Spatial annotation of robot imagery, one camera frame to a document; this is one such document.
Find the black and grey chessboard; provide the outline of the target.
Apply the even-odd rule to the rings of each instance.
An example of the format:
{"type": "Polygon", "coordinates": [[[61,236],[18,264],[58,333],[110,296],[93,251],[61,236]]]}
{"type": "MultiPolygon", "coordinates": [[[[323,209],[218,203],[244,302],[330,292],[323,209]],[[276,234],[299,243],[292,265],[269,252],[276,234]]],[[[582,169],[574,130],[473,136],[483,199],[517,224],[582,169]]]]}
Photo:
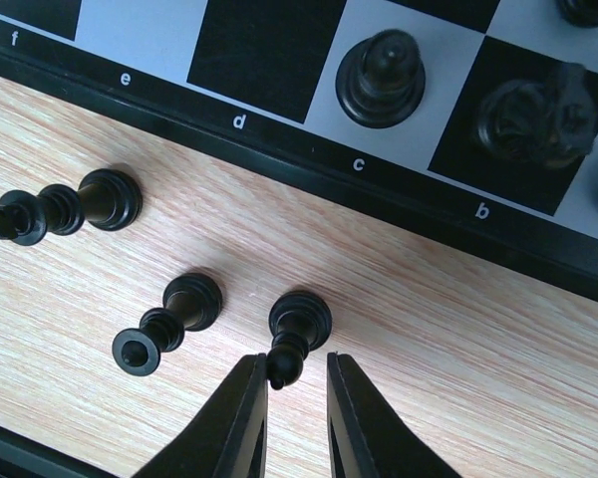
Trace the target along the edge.
{"type": "Polygon", "coordinates": [[[560,169],[472,137],[489,93],[561,62],[598,114],[598,27],[556,1],[0,1],[1,77],[598,302],[598,117],[560,169]],[[336,75],[388,29],[418,43],[425,91],[369,128],[336,75]]]}

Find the black chess king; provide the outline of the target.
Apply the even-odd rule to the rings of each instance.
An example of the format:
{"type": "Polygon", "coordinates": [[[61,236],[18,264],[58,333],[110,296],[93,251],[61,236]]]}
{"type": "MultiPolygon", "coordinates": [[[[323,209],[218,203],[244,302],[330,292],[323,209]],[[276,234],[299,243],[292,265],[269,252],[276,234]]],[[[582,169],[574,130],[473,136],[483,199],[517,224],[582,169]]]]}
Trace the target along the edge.
{"type": "Polygon", "coordinates": [[[115,232],[131,225],[143,208],[139,184],[128,174],[101,168],[87,174],[79,188],[51,184],[34,195],[10,190],[0,197],[0,240],[33,246],[46,234],[68,236],[84,223],[115,232]]]}

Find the black chess pawn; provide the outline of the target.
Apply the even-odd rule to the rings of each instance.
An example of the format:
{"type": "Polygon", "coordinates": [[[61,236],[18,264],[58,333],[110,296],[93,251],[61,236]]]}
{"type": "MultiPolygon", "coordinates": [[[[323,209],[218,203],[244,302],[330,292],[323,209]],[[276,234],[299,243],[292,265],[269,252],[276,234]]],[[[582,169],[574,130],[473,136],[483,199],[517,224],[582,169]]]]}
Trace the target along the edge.
{"type": "Polygon", "coordinates": [[[369,128],[406,120],[419,106],[425,85],[419,45],[400,29],[381,31],[349,50],[335,82],[344,113],[369,128]]]}
{"type": "Polygon", "coordinates": [[[557,0],[561,16],[569,23],[585,27],[598,27],[598,0],[557,0]]]}

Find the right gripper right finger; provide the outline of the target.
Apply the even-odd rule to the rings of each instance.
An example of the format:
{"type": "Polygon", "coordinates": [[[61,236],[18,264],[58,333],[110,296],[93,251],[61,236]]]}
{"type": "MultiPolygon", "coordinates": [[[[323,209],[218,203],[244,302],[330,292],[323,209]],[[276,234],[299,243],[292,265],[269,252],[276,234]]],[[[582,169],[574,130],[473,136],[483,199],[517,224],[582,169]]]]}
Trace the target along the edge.
{"type": "Polygon", "coordinates": [[[334,477],[456,477],[347,354],[327,355],[327,417],[334,477]]]}

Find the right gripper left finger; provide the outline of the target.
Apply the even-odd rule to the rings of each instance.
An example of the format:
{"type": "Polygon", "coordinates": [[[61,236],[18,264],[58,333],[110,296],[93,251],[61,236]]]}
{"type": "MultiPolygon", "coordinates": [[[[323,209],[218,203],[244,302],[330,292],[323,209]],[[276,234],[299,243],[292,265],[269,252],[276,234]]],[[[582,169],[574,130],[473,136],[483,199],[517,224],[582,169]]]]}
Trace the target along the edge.
{"type": "Polygon", "coordinates": [[[135,475],[262,477],[267,416],[266,355],[246,355],[188,426],[135,475]]]}

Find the black chess piece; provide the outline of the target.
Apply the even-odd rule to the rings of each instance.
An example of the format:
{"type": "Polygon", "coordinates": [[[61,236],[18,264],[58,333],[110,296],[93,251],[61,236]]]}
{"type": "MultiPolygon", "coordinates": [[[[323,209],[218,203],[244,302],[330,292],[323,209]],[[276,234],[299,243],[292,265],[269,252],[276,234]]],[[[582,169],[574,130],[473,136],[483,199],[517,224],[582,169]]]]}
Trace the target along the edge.
{"type": "Polygon", "coordinates": [[[180,347],[187,332],[210,328],[222,305],[222,292],[208,275],[176,277],[164,289],[161,307],[146,311],[137,327],[117,333],[112,342],[116,364],[134,376],[152,374],[161,356],[180,347]]]}
{"type": "Polygon", "coordinates": [[[542,81],[511,80],[480,103],[472,137],[491,157],[547,169],[589,154],[597,108],[581,64],[561,62],[542,81]]]}
{"type": "Polygon", "coordinates": [[[274,390],[280,390],[298,380],[308,354],[328,341],[333,316],[318,295],[294,290],[274,303],[268,326],[272,343],[266,357],[267,378],[274,390]]]}

